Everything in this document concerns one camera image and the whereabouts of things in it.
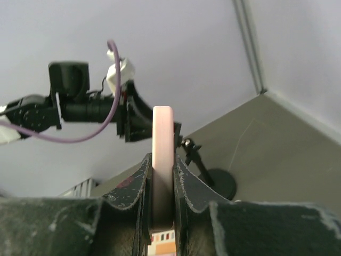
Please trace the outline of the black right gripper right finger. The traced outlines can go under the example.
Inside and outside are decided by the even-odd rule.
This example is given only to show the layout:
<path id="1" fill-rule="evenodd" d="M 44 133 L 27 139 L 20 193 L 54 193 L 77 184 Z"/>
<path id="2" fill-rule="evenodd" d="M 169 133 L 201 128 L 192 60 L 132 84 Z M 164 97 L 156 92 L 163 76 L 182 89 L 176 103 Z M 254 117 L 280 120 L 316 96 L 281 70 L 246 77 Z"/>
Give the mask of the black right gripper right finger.
<path id="1" fill-rule="evenodd" d="M 232 202 L 174 162 L 178 255 L 340 255 L 340 221 L 311 203 Z"/>

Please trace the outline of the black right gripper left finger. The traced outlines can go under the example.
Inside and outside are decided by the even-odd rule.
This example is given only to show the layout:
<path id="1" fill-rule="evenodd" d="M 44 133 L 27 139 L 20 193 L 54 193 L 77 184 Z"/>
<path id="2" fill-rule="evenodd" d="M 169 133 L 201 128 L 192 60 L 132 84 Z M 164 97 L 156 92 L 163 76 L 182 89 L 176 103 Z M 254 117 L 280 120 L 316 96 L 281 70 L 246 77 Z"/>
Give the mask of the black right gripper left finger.
<path id="1" fill-rule="evenodd" d="M 151 155 L 101 197 L 1 199 L 1 255 L 146 255 Z"/>

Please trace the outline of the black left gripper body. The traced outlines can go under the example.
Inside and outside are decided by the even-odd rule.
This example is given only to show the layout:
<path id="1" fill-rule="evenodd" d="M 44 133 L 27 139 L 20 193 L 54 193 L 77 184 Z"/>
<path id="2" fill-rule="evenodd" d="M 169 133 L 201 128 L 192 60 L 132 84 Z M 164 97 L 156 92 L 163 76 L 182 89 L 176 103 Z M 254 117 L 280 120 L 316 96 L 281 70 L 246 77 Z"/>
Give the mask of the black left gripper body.
<path id="1" fill-rule="evenodd" d="M 152 137 L 152 108 L 138 94 L 133 80 L 121 88 L 121 120 L 117 134 L 125 142 L 138 142 Z"/>

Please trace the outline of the black phone pink case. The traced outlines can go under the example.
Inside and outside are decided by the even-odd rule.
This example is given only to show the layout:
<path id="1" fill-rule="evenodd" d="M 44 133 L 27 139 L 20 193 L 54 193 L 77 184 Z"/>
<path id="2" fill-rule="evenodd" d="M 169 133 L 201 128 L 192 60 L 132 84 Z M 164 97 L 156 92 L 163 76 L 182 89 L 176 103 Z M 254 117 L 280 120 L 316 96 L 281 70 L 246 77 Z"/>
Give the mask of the black phone pink case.
<path id="1" fill-rule="evenodd" d="M 152 119 L 152 229 L 173 226 L 174 123 L 170 106 L 155 106 Z"/>

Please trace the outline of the black phone stand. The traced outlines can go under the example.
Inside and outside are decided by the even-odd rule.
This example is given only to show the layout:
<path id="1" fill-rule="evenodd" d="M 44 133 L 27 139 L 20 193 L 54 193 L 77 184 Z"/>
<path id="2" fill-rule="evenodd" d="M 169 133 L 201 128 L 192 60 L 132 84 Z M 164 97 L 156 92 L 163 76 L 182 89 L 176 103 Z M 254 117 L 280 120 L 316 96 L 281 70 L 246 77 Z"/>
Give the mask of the black phone stand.
<path id="1" fill-rule="evenodd" d="M 199 154 L 202 145 L 198 145 L 193 139 L 180 135 L 181 123 L 174 123 L 174 142 L 177 148 L 185 152 L 185 163 L 187 166 L 194 162 L 200 174 L 199 179 L 212 190 L 228 200 L 233 200 L 237 192 L 237 183 L 233 175 L 223 169 L 207 169 Z"/>

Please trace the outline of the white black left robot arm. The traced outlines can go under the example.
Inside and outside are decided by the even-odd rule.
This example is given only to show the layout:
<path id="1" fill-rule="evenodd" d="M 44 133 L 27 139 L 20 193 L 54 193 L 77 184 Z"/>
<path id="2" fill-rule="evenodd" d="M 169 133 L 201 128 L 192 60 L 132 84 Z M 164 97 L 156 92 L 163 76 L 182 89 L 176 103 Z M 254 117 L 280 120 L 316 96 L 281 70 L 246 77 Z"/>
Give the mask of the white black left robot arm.
<path id="1" fill-rule="evenodd" d="M 138 95 L 134 67 L 120 60 L 121 92 L 118 107 L 111 118 L 117 135 L 126 142 L 152 137 L 152 109 Z M 112 107 L 114 96 L 101 90 L 90 91 L 88 63 L 51 62 L 48 66 L 50 93 L 32 94 L 7 104 L 1 118 L 11 124 L 41 133 L 52 126 L 61 129 L 61 120 L 73 123 L 102 123 Z"/>

